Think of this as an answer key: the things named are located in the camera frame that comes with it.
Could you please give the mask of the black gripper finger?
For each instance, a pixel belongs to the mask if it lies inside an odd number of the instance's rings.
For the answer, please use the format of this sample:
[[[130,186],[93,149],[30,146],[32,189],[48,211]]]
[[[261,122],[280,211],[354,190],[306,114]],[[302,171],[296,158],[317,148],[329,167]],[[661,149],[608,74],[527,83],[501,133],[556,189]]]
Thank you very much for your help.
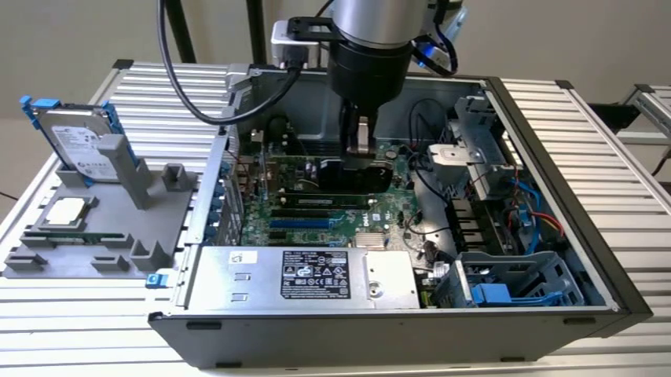
[[[372,164],[376,153],[376,115],[345,112],[340,121],[341,160],[346,170],[361,170]]]

